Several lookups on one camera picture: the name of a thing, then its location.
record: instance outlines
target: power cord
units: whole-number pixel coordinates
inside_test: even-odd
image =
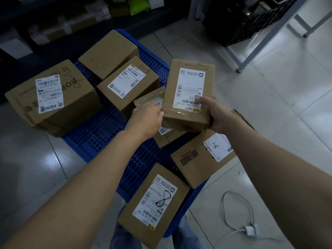
[[[251,222],[250,225],[244,226],[243,229],[237,229],[237,228],[231,226],[231,225],[227,222],[227,219],[226,219],[226,213],[225,213],[225,206],[224,206],[224,198],[225,198],[225,195],[228,194],[228,193],[229,193],[229,194],[230,194],[230,193],[232,193],[232,194],[236,194],[236,195],[242,197],[242,198],[243,198],[244,200],[246,200],[247,203],[250,205],[250,208],[251,208],[251,211],[252,211],[253,222]],[[223,213],[224,213],[225,223],[226,223],[230,228],[232,228],[232,229],[234,230],[233,232],[231,232],[231,233],[227,234],[225,237],[223,237],[223,239],[224,239],[224,238],[227,238],[228,236],[230,236],[230,235],[232,235],[232,234],[234,234],[234,233],[236,233],[236,232],[243,232],[243,233],[245,233],[248,237],[255,238],[255,239],[275,239],[275,240],[284,240],[284,239],[285,239],[285,238],[278,238],[278,237],[261,237],[261,232],[260,232],[259,226],[258,226],[258,224],[256,224],[256,221],[255,221],[255,213],[254,213],[254,209],[253,209],[253,207],[252,207],[250,201],[249,201],[246,197],[242,196],[242,195],[239,194],[239,193],[236,193],[236,192],[234,192],[234,191],[226,191],[226,192],[224,193],[224,195],[222,195],[222,211],[223,211]]]

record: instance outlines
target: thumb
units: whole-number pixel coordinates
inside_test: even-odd
[[[164,117],[164,112],[159,112],[158,113],[158,121],[159,121],[160,125],[161,125],[161,122],[163,121],[163,117]]]
[[[211,99],[209,97],[205,97],[205,96],[203,96],[203,97],[196,97],[195,101],[198,102],[199,104],[205,104],[205,105],[207,105],[210,108],[217,103],[216,100]]]

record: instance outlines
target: person's left hand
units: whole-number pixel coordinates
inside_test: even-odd
[[[132,111],[125,131],[140,138],[142,142],[152,138],[161,126],[164,112],[159,112],[162,106],[147,103]]]

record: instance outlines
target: green plastic package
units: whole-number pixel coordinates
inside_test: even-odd
[[[142,11],[148,12],[150,4],[146,0],[127,0],[129,5],[130,15],[136,15]]]

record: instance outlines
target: yellow logo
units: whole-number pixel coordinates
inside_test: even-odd
[[[148,227],[151,229],[151,230],[154,230],[154,226],[149,224]]]

